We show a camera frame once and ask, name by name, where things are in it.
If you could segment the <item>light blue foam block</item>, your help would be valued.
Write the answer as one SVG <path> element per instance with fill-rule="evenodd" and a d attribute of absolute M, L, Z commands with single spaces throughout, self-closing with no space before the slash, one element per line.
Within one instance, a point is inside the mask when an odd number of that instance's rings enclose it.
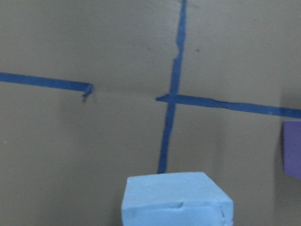
<path fill-rule="evenodd" d="M 125 226 L 232 226 L 232 199 L 204 172 L 129 177 L 121 205 Z"/>

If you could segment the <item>purple foam block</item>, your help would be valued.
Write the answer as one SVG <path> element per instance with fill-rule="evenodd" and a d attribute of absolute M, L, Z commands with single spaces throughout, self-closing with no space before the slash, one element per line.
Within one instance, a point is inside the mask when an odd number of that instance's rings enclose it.
<path fill-rule="evenodd" d="M 285 174 L 301 179 L 301 121 L 284 121 L 283 149 Z"/>

